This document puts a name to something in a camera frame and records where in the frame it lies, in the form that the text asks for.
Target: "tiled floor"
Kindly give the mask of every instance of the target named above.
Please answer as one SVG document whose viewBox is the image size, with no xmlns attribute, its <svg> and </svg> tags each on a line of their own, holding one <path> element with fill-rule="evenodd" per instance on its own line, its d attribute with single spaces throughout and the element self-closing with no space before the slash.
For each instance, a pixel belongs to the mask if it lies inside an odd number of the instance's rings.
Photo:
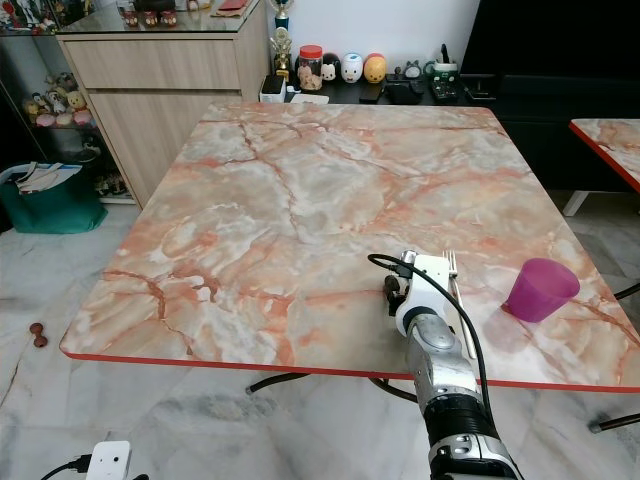
<svg viewBox="0 0 640 480">
<path fill-rule="evenodd" d="M 566 193 L 553 194 L 558 202 Z M 636 196 L 592 195 L 569 220 L 614 290 L 640 278 Z M 264 375 L 73 361 L 57 349 L 137 210 L 87 234 L 0 236 L 0 478 L 41 478 L 104 439 L 129 439 L 129 478 L 428 478 L 415 405 L 364 379 L 311 376 L 248 397 Z M 624 303 L 640 321 L 640 300 Z M 50 345 L 27 334 L 42 321 Z M 493 388 L 499 432 L 527 479 L 640 480 L 640 425 L 591 434 L 640 396 Z M 56 480 L 82 478 L 63 472 Z"/>
</svg>

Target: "purple cup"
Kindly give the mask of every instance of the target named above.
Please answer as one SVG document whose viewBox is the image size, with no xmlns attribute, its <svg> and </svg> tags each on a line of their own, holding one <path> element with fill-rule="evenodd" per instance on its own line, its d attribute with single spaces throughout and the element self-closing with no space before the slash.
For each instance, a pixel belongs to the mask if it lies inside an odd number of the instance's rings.
<svg viewBox="0 0 640 480">
<path fill-rule="evenodd" d="M 541 322 L 580 291 L 578 278 L 564 265 L 548 258 L 524 262 L 505 305 L 525 322 Z"/>
</svg>

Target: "wooden cabinet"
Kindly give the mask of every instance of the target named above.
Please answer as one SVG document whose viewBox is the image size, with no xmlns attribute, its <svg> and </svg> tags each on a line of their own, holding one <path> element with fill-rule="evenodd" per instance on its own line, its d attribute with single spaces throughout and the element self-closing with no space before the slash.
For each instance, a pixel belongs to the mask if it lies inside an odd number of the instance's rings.
<svg viewBox="0 0 640 480">
<path fill-rule="evenodd" d="M 265 0 L 251 5 L 236 31 L 58 34 L 105 143 L 141 207 L 209 104 L 258 101 L 270 59 Z M 91 25 L 101 28 L 100 19 Z"/>
<path fill-rule="evenodd" d="M 129 184 L 145 205 L 210 103 L 240 95 L 93 93 L 91 102 Z"/>
</svg>

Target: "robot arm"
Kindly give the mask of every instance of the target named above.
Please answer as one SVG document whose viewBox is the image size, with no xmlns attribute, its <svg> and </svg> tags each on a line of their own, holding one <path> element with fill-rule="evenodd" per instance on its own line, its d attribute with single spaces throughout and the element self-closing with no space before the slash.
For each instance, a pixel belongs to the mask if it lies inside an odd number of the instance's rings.
<svg viewBox="0 0 640 480">
<path fill-rule="evenodd" d="M 446 259 L 407 251 L 402 262 L 448 286 Z M 431 445 L 432 479 L 522 480 L 478 392 L 471 364 L 462 356 L 462 344 L 443 320 L 445 297 L 406 266 L 395 270 L 398 276 L 385 279 L 384 291 L 389 314 L 407 337 L 409 370 Z"/>
</svg>

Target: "green bag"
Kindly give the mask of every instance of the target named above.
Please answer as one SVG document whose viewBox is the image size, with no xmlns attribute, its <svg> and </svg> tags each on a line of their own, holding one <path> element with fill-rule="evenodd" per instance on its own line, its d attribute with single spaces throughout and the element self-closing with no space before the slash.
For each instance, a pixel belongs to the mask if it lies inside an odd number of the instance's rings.
<svg viewBox="0 0 640 480">
<path fill-rule="evenodd" d="M 49 167 L 40 164 L 38 167 Z M 21 233 L 80 233 L 98 227 L 107 210 L 83 169 L 64 182 L 41 192 L 21 194 L 15 183 L 7 183 L 14 173 L 26 173 L 29 165 L 6 169 L 0 174 L 0 202 Z"/>
</svg>

